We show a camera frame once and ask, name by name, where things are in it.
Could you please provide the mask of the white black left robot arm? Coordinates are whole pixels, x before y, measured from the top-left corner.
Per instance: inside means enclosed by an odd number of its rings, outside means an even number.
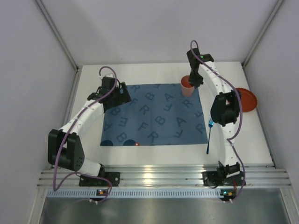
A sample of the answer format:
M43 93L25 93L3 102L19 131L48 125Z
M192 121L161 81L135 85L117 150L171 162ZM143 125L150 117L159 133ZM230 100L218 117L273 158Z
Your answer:
M104 77L80 111L63 127L48 135L48 163L90 176L104 177L104 165L85 157L81 137L107 110L131 101L125 82Z

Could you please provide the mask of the blue letter-print placemat cloth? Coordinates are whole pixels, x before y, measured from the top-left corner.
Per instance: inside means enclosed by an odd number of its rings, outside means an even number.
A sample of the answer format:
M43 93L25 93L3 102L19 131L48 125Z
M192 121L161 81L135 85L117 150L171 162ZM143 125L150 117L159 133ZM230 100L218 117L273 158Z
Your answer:
M129 85L131 102L105 112L101 146L206 144L199 92L180 84Z

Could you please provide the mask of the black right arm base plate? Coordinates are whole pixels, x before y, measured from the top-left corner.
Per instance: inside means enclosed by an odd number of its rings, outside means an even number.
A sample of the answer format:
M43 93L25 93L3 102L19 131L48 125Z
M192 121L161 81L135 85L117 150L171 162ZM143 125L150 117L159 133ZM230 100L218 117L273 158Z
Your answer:
M241 186L244 180L244 173L240 172L240 174L238 175L234 175L223 179L222 177L219 177L216 171L206 171L202 173L202 178L204 186L213 189L219 186L234 186L235 184L237 186Z

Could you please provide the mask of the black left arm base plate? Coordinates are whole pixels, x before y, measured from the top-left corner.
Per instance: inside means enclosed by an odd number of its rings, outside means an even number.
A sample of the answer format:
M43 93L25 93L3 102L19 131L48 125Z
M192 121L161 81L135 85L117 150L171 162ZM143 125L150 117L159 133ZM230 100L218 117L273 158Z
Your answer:
M108 186L117 187L119 186L120 183L120 172L106 172L103 178L110 181L111 184L109 184L104 180L91 178L86 175L81 175L79 180L79 186L80 187L108 187Z

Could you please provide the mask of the pink plastic cup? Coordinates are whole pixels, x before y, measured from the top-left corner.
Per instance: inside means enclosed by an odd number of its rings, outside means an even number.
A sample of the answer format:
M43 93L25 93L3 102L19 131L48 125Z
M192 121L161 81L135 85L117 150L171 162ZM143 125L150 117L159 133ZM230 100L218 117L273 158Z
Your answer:
M183 96L190 97L194 92L194 86L189 83L189 76L182 77L180 83Z

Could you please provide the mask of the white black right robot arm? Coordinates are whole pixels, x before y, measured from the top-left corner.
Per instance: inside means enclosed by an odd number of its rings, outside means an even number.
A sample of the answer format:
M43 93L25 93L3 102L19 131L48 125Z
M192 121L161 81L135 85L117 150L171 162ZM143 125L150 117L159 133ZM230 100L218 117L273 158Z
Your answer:
M202 55L198 48L193 48L186 55L191 67L189 84L195 88L206 84L214 96L210 117L218 128L220 140L217 172L224 178L238 175L240 164L233 149L234 138L239 132L236 127L240 114L238 96L228 81L219 75L210 54Z

